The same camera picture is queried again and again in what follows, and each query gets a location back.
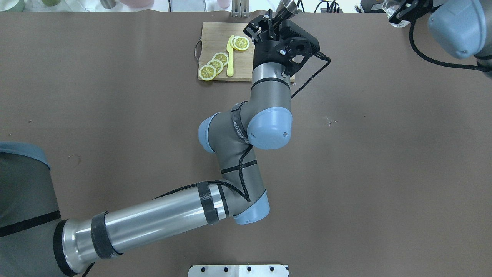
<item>white metal plate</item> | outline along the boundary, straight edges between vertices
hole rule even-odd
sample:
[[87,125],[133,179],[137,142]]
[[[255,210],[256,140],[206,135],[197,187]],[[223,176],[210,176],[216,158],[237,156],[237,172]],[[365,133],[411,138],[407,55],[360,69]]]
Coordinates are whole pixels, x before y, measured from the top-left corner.
[[288,277],[288,265],[192,266],[188,277]]

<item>green object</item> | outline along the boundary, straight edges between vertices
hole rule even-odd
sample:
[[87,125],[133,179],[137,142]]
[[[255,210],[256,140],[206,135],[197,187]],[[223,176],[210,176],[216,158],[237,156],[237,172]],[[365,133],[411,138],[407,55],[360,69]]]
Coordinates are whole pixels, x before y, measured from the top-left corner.
[[61,0],[41,0],[43,1],[43,4],[47,5],[48,7],[58,5]]
[[25,7],[26,7],[26,3],[24,2],[24,0],[19,0],[19,2],[15,4],[15,6],[11,7],[6,11],[23,11]]

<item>table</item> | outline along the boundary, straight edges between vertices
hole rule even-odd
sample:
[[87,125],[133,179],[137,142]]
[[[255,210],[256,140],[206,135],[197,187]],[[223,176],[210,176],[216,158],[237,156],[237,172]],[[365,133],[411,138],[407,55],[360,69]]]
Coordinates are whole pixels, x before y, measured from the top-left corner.
[[[250,84],[196,79],[204,21],[235,19],[0,15],[0,140],[45,150],[63,218],[220,177],[197,129],[247,100]],[[290,143],[256,151],[269,216],[195,229],[97,262],[89,276],[184,277],[190,265],[243,263],[288,264],[293,277],[492,275],[491,80],[421,60],[408,29],[384,14],[294,21],[333,62],[294,98]],[[452,61],[424,20],[415,39]],[[293,89],[322,64],[311,59]]]

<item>yellow knife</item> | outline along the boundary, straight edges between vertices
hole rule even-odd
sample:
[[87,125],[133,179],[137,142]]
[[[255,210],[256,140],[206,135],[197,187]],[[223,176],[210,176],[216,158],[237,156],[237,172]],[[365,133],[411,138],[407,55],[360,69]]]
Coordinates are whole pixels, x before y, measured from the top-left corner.
[[227,63],[227,76],[229,77],[232,77],[232,75],[234,75],[234,63],[233,63],[233,60],[232,60],[232,51],[234,51],[234,49],[232,48],[231,46],[231,41],[232,39],[234,38],[234,35],[232,35],[228,42],[227,42],[227,53],[229,54],[229,62]]

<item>robotic arm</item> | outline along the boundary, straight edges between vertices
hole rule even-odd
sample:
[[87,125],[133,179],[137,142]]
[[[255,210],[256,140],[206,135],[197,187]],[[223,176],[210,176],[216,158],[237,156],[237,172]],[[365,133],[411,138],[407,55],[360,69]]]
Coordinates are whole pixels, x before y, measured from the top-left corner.
[[[43,151],[0,142],[0,275],[74,276],[99,259],[233,217],[258,221],[270,206],[253,146],[277,149],[291,136],[290,76],[319,52],[316,38],[288,18],[293,1],[251,21],[245,34],[256,44],[251,97],[202,122],[198,136],[215,153],[222,179],[204,181],[154,200],[91,219],[61,220]],[[302,60],[294,61],[301,56]]]
[[422,58],[432,63],[463,69],[483,71],[492,78],[492,1],[489,0],[385,0],[383,9],[389,22],[399,25],[402,21],[415,21],[433,12],[428,21],[432,37],[451,56],[467,59],[474,56],[477,66],[462,66],[435,61],[413,44],[412,48]]

